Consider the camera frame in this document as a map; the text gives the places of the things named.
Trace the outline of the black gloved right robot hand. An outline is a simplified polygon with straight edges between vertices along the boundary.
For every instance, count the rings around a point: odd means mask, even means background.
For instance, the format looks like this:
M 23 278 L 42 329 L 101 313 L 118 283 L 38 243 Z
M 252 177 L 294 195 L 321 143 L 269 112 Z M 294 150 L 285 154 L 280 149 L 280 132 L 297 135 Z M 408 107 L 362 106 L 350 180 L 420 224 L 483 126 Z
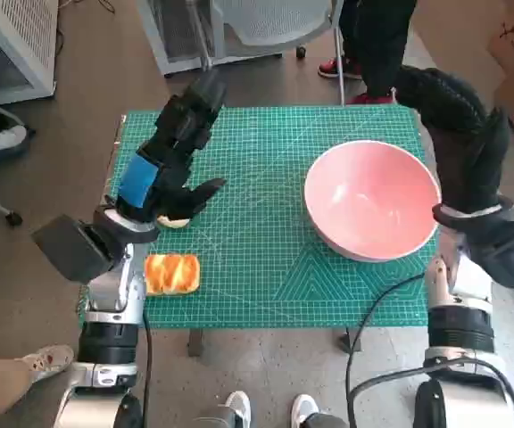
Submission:
M 436 68 L 402 66 L 395 89 L 398 103 L 419 113 L 432 139 L 443 206 L 471 215 L 501 205 L 506 113 L 487 110 L 470 84 Z

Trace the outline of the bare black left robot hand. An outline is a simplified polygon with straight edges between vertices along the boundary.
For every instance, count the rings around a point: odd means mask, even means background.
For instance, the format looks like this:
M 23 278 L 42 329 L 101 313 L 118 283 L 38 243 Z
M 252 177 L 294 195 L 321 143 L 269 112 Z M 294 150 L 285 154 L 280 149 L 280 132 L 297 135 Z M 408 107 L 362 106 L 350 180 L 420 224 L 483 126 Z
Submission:
M 224 81 L 211 69 L 168 100 L 120 181 L 115 206 L 123 217 L 139 223 L 191 220 L 225 185 L 217 177 L 187 187 L 194 154 L 209 142 L 225 95 Z

